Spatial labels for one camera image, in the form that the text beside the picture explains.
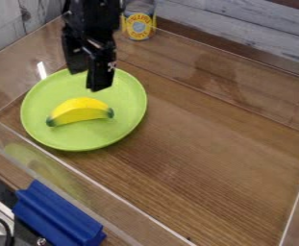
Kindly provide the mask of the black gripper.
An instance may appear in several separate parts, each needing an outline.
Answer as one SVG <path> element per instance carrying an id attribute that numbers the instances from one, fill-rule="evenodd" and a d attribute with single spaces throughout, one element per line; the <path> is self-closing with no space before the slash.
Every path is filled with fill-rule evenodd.
<path id="1" fill-rule="evenodd" d="M 115 31 L 119 28 L 120 0 L 66 0 L 62 47 L 71 74 L 88 70 L 86 87 L 92 91 L 108 88 L 116 70 Z"/>

